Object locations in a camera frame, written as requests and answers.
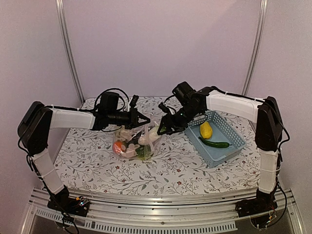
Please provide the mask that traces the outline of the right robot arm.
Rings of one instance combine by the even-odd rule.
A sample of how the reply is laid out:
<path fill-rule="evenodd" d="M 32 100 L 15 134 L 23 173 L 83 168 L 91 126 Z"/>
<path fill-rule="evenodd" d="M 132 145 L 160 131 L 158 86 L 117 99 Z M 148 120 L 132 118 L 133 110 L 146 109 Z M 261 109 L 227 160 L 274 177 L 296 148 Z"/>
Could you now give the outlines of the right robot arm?
<path fill-rule="evenodd" d="M 182 105 L 176 113 L 165 111 L 161 118 L 159 135 L 182 132 L 198 114 L 207 110 L 225 112 L 242 117 L 256 125 L 255 143 L 260 153 L 260 179 L 256 198 L 252 202 L 255 212 L 261 213 L 271 204 L 277 189 L 278 173 L 282 162 L 281 144 L 285 132 L 276 99 L 246 97 L 207 86 L 199 91 L 187 82 L 178 84 L 172 91 Z"/>

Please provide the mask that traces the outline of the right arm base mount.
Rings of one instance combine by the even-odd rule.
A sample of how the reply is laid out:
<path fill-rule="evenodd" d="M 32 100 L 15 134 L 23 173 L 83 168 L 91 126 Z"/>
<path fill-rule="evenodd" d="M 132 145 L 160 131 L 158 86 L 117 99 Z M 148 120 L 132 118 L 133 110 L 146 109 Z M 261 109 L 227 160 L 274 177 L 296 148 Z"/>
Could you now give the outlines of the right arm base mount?
<path fill-rule="evenodd" d="M 256 198 L 243 199 L 235 204 L 235 211 L 239 217 L 256 215 L 276 208 L 275 197 L 267 194 L 265 196 L 256 196 Z"/>

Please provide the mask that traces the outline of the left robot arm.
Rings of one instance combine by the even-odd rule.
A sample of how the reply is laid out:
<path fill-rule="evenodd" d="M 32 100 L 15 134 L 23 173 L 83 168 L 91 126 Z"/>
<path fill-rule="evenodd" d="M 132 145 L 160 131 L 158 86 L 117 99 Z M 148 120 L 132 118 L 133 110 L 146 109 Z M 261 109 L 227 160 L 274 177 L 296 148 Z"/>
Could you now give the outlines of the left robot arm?
<path fill-rule="evenodd" d="M 34 101 L 18 125 L 18 147 L 26 152 L 27 162 L 47 191 L 53 203 L 63 212 L 73 204 L 63 192 L 66 187 L 59 177 L 50 155 L 50 135 L 54 129 L 103 131 L 114 125 L 134 129 L 150 123 L 150 118 L 137 108 L 138 96 L 121 97 L 116 90 L 102 92 L 92 108 L 45 105 Z"/>

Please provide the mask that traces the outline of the clear zip top bag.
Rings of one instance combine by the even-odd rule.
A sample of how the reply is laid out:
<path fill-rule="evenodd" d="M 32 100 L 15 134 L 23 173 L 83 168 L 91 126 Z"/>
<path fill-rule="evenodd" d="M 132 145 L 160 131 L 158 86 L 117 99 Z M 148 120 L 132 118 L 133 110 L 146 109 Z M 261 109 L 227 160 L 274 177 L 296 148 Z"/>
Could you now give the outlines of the clear zip top bag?
<path fill-rule="evenodd" d="M 154 128 L 155 126 L 159 126 L 155 122 L 151 122 L 149 124 L 143 125 L 141 127 L 137 127 L 134 129 L 125 129 L 122 127 L 121 129 L 117 130 L 113 135 L 113 143 L 116 141 L 122 141 L 126 144 L 127 150 L 126 153 L 122 155 L 117 155 L 121 158 L 136 158 L 136 149 L 141 147 L 142 145 L 139 145 L 138 140 L 141 135 L 147 134 L 149 130 Z M 157 145 L 160 142 L 160 139 L 155 141 L 154 143 L 150 143 L 147 146 L 149 146 L 154 153 L 154 155 L 157 153 Z"/>

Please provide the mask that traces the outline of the green fake cucumber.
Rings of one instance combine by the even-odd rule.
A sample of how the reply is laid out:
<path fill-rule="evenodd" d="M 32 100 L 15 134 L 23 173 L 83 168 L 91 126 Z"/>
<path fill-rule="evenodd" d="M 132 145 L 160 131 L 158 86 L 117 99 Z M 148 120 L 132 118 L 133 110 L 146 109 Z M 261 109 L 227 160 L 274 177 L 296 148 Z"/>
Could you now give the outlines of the green fake cucumber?
<path fill-rule="evenodd" d="M 228 142 L 213 142 L 213 141 L 209 141 L 207 139 L 204 139 L 203 137 L 199 136 L 198 139 L 207 146 L 213 147 L 213 148 L 219 148 L 219 149 L 225 149 L 225 148 L 229 148 L 231 146 L 230 143 Z"/>

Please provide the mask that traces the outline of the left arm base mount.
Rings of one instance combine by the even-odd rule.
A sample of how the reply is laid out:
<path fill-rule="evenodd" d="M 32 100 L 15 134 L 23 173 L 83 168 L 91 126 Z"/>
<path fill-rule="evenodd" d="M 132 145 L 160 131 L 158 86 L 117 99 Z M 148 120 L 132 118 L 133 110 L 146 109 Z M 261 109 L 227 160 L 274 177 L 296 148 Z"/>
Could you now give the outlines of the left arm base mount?
<path fill-rule="evenodd" d="M 47 207 L 62 213 L 86 217 L 90 207 L 90 199 L 83 196 L 72 198 L 68 195 L 55 195 L 50 196 Z"/>

